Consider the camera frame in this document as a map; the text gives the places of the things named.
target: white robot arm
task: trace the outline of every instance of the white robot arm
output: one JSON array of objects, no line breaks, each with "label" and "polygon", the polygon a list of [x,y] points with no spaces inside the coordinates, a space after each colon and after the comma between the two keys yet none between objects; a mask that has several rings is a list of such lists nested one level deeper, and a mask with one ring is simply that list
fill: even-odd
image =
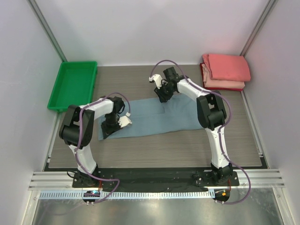
[{"label": "white robot arm", "polygon": [[[79,125],[77,125],[76,122],[79,121],[79,112],[83,107],[84,105],[70,105],[60,127],[60,138],[65,141],[65,143],[72,150],[73,154],[75,154],[75,148],[77,147],[79,140]],[[125,104],[120,97],[109,97],[97,105],[88,107],[83,112],[82,144],[80,149],[77,150],[76,154],[78,155],[78,159],[83,167],[89,173],[98,173],[98,166],[90,150],[90,140],[92,138],[94,120],[105,115],[106,120],[102,123],[101,128],[103,137],[106,139],[112,133],[131,124],[131,121],[128,118],[128,113],[122,117],[119,117],[118,115],[123,112],[124,108]],[[81,173],[85,173],[79,165],[77,169]]]},{"label": "white robot arm", "polygon": [[220,146],[220,143],[222,143],[224,153],[227,155],[224,127],[220,129],[226,119],[223,100],[213,93],[209,93],[209,91],[201,91],[205,89],[199,87],[189,78],[185,80],[183,76],[179,76],[173,67],[164,70],[164,74],[166,79],[163,79],[158,74],[149,78],[150,83],[156,84],[154,91],[158,95],[160,102],[167,102],[174,92],[178,92],[187,95],[197,103],[198,120],[201,126],[205,128],[210,142],[212,175],[216,183],[226,181],[233,174],[233,168],[222,154]]}]

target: blue cloth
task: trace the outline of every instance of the blue cloth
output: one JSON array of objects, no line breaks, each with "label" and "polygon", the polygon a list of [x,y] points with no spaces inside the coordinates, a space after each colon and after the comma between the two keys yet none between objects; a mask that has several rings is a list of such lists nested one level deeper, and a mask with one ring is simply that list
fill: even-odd
[{"label": "blue cloth", "polygon": [[[197,118],[197,104],[185,95],[174,95],[168,102],[160,103],[158,98],[130,101],[131,125],[124,127],[108,138],[140,137],[163,134],[179,130],[201,129]],[[103,140],[100,117],[98,139]]]}]

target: green plastic tray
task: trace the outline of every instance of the green plastic tray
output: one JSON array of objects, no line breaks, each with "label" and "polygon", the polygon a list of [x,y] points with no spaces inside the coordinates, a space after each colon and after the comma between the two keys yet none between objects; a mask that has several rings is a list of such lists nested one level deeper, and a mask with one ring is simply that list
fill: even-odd
[{"label": "green plastic tray", "polygon": [[97,62],[63,62],[49,99],[48,109],[65,112],[69,105],[92,101]]}]

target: white panel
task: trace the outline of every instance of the white panel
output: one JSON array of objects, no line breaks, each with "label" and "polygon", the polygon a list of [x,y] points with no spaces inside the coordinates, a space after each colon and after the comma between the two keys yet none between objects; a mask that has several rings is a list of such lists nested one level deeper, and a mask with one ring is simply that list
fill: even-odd
[{"label": "white panel", "polygon": [[270,166],[279,168],[300,223],[300,1],[278,1],[246,59],[246,96]]},{"label": "white panel", "polygon": [[267,0],[37,0],[69,61],[199,63],[239,54]]},{"label": "white panel", "polygon": [[47,103],[61,61],[25,0],[0,1],[0,40],[0,217],[14,225],[46,159],[56,115]]}]

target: pink towel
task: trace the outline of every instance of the pink towel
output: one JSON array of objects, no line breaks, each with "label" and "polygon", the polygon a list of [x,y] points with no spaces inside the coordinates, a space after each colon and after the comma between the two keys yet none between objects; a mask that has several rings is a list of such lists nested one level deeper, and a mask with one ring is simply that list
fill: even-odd
[{"label": "pink towel", "polygon": [[208,57],[204,58],[204,62],[209,63],[210,76],[213,80],[245,82],[251,79],[248,64],[243,56],[208,54]]},{"label": "pink towel", "polygon": [[229,89],[243,89],[245,83],[242,81],[220,81],[212,80],[210,78],[210,72],[206,67],[206,64],[202,64],[203,68],[203,83],[205,87],[208,88],[229,88]]}]

